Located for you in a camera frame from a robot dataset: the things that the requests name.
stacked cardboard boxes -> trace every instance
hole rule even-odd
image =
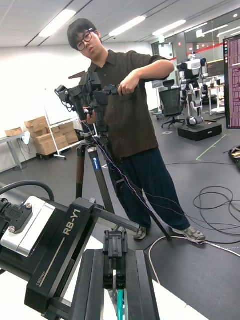
[[[54,140],[58,150],[66,148],[72,143],[78,141],[72,122],[52,128],[51,130],[54,140],[50,134],[50,129],[45,116],[31,121],[26,121],[25,126],[30,132],[36,152],[40,155],[48,156],[57,151]]]

black platform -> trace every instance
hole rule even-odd
[[[222,133],[222,125],[215,122],[204,122],[195,126],[180,126],[177,128],[180,137],[200,141]]]

dark blue pants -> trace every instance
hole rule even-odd
[[[115,188],[112,165],[109,163],[107,165]],[[144,190],[148,201],[164,222],[178,230],[184,230],[190,226],[180,207],[174,182],[165,166],[159,148],[122,158],[122,169],[133,184]],[[170,199],[178,205],[159,197]],[[122,186],[119,201],[131,221],[142,227],[149,228],[151,226],[149,210],[136,198],[136,195],[125,183]]]

man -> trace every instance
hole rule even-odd
[[[78,19],[67,32],[69,44],[91,60],[90,72],[97,72],[102,87],[119,85],[119,95],[109,96],[105,110],[109,140],[115,159],[121,159],[124,173],[144,190],[148,201],[172,230],[191,241],[202,242],[205,236],[190,226],[180,207],[173,180],[162,159],[150,117],[145,82],[165,79],[174,71],[173,64],[163,57],[134,51],[107,51],[101,35],[87,19]],[[96,114],[87,116],[91,125]],[[113,180],[112,168],[108,164]],[[123,185],[119,200],[128,218],[141,227],[135,240],[142,240],[151,226],[148,209]]]

monitor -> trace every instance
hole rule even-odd
[[[240,34],[223,40],[225,113],[228,129],[240,129]]]
[[[218,59],[207,63],[208,77],[224,75],[224,59]]]

